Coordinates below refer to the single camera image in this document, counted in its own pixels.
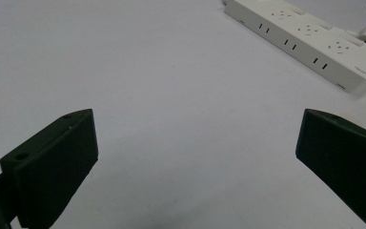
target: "electrical outlet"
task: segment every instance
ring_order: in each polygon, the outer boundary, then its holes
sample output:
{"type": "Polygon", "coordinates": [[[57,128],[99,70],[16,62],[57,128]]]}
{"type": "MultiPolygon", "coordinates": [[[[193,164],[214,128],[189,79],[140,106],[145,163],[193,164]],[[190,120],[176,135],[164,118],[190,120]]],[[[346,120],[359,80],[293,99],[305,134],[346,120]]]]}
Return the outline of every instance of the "electrical outlet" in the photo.
{"type": "Polygon", "coordinates": [[[232,18],[344,91],[366,82],[366,29],[342,30],[282,0],[224,3],[232,18]]]}

